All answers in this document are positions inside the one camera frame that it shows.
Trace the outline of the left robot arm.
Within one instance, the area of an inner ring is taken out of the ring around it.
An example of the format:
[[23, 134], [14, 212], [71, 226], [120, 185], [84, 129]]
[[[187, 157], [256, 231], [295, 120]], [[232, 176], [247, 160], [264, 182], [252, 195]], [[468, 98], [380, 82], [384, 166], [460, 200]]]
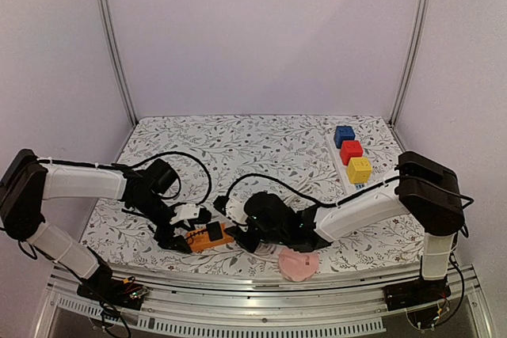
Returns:
[[167, 249], [189, 247], [174, 231], [199, 214], [192, 203], [168, 205], [163, 193], [176, 181], [169, 164], [157, 159], [145, 169], [126, 165], [71, 163], [43, 159], [20, 150], [1, 179], [1, 220], [9, 237], [26, 242], [67, 269], [80, 282], [78, 294], [113, 306], [140, 309], [147, 289], [132, 278], [117, 280], [92, 248], [78, 243], [44, 212], [59, 207], [89, 207], [93, 201], [121, 202], [155, 227], [155, 238]]

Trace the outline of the red cube socket adapter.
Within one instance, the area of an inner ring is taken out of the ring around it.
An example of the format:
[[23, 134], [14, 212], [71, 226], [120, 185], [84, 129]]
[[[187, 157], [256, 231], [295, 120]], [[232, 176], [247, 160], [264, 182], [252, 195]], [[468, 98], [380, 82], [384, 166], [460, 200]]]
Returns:
[[341, 144], [340, 157], [343, 165], [347, 166], [351, 158], [361, 158], [364, 150], [357, 140], [345, 140]]

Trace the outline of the orange power strip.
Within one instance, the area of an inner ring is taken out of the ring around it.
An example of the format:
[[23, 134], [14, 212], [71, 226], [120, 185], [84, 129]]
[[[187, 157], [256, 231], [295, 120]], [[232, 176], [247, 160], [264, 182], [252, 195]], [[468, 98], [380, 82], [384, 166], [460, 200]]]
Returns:
[[225, 232], [226, 228], [225, 223], [211, 222], [202, 229], [188, 232], [186, 241], [193, 253], [227, 245], [232, 243], [234, 238]]

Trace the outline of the yellow cube socket adapter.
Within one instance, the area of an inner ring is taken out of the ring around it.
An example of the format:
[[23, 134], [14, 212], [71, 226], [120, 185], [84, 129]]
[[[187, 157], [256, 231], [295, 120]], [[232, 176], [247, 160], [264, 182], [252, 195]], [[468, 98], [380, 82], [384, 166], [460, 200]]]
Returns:
[[366, 184], [372, 175], [372, 165], [367, 158], [351, 158], [346, 173], [351, 184]]

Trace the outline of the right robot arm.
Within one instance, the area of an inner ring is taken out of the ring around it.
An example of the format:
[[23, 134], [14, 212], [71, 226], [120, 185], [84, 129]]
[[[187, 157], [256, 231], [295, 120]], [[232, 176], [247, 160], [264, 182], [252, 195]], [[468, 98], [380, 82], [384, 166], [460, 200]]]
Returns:
[[215, 209], [233, 222], [227, 232], [251, 253], [261, 242], [312, 253], [361, 227], [412, 215], [425, 233], [419, 276], [383, 289], [387, 308], [400, 310], [450, 296], [448, 264], [465, 225], [465, 198], [453, 170], [407, 151], [390, 176], [336, 202], [314, 199], [312, 206], [295, 211], [279, 196], [257, 192], [244, 203], [226, 196]]

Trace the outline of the white multicolour power strip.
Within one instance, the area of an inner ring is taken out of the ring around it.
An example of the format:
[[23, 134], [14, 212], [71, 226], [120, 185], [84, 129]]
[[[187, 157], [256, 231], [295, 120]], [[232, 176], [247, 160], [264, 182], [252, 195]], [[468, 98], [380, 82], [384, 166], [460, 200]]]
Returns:
[[373, 167], [365, 156], [360, 142], [357, 140], [344, 140], [337, 147], [334, 137], [328, 135], [326, 143], [345, 194], [352, 195], [354, 192], [365, 188], [371, 179]]

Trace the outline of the pink round power socket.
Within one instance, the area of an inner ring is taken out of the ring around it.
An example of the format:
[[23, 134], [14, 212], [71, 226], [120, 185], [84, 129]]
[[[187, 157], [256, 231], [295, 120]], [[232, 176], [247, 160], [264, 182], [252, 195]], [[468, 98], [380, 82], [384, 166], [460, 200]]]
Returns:
[[319, 256], [317, 253], [299, 253], [285, 248], [278, 256], [278, 267], [285, 279], [302, 282], [318, 272]]

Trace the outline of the black plug adapter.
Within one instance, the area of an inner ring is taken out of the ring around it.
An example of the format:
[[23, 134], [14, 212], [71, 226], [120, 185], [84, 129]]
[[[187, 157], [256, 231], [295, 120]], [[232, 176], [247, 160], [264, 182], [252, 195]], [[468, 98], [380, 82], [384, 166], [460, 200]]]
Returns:
[[219, 222], [208, 223], [204, 228], [189, 232], [186, 239], [194, 250], [213, 247], [223, 240], [222, 225]]

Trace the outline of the blue cube socket adapter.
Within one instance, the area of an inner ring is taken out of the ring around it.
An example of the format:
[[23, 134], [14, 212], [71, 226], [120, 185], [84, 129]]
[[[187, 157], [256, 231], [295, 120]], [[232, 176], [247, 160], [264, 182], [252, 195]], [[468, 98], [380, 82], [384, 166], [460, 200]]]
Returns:
[[340, 150], [344, 141], [353, 141], [356, 134], [350, 126], [336, 126], [334, 133], [334, 144]]

